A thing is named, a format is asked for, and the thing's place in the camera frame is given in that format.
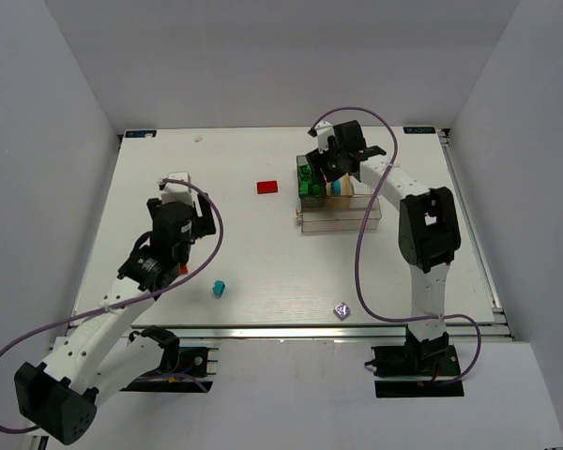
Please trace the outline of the green long lego brick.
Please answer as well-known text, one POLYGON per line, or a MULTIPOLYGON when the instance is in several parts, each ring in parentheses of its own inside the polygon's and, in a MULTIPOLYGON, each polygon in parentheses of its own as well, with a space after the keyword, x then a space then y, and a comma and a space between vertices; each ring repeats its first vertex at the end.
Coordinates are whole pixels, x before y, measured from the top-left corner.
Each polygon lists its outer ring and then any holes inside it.
POLYGON ((299 165, 297 167, 298 182, 301 186, 308 185, 312 182, 312 170, 309 164, 299 165))

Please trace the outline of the green square lego brick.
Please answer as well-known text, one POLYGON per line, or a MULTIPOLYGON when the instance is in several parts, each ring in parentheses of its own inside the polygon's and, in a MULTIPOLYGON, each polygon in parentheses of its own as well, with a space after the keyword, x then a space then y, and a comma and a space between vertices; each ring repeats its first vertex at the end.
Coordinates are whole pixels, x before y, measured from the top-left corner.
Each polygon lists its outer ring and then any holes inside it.
POLYGON ((320 196, 322 194, 322 189, 319 185, 310 184, 309 185, 309 196, 320 196))

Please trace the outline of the green tall lego brick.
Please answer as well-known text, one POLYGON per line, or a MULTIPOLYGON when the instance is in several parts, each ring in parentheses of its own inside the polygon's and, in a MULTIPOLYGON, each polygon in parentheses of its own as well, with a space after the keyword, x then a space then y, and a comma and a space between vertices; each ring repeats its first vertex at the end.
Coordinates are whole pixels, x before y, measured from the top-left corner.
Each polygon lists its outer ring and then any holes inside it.
POLYGON ((309 194, 309 184, 307 182, 302 182, 300 184, 298 194, 300 197, 307 196, 309 194))

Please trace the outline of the teal long lego brick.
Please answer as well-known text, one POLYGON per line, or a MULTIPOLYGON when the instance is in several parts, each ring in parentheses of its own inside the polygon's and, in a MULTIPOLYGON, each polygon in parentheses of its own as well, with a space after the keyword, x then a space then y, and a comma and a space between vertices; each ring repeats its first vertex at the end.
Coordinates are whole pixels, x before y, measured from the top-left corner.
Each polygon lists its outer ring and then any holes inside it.
POLYGON ((342 181, 336 180, 331 183, 330 193, 333 196, 341 196, 342 195, 342 181))

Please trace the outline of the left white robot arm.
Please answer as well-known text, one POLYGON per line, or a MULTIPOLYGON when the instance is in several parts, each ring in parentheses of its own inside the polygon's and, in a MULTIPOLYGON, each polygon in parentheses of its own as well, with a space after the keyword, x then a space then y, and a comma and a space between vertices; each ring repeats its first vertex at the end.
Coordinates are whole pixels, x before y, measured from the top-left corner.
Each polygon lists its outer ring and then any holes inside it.
POLYGON ((23 364, 14 382, 22 415, 64 445, 89 429, 98 408, 145 374, 166 376, 179 364, 179 339, 150 326, 128 347, 114 345, 180 276, 196 240, 216 232, 206 195, 196 202, 153 198, 152 230, 139 238, 103 298, 99 314, 85 319, 40 363, 23 364))

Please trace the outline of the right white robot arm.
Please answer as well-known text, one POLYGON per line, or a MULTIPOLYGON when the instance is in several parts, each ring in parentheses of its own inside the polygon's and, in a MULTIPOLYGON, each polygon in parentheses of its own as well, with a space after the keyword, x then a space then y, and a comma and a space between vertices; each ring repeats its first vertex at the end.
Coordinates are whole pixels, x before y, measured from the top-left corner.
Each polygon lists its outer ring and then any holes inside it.
POLYGON ((396 165, 393 151, 366 144, 362 128, 353 120, 332 125, 322 120, 309 134, 317 148, 306 155, 320 183, 350 175, 373 189, 398 212, 398 246, 411 274, 411 314, 406 341, 416 349, 440 352, 448 346, 445 291, 449 267, 461 246, 461 233, 452 191, 426 187, 396 165))

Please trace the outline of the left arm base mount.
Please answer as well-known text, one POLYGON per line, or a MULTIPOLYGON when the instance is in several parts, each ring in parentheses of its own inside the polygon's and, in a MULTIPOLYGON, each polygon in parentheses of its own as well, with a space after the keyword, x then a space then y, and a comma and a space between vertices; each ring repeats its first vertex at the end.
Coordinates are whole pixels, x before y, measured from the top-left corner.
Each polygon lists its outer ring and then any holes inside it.
POLYGON ((218 349, 179 344, 165 364, 133 380, 122 392, 207 394, 217 373, 218 349))

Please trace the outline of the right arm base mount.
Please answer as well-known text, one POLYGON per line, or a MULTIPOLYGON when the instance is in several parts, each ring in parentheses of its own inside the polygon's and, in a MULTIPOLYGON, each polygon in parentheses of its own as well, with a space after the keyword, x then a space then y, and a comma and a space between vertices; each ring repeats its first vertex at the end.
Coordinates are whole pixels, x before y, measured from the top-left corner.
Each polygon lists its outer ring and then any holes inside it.
POLYGON ((372 347, 373 358, 364 367, 373 374, 377 398, 462 398, 462 381, 449 383, 461 374, 456 349, 449 345, 447 352, 432 362, 416 367, 403 346, 372 347))

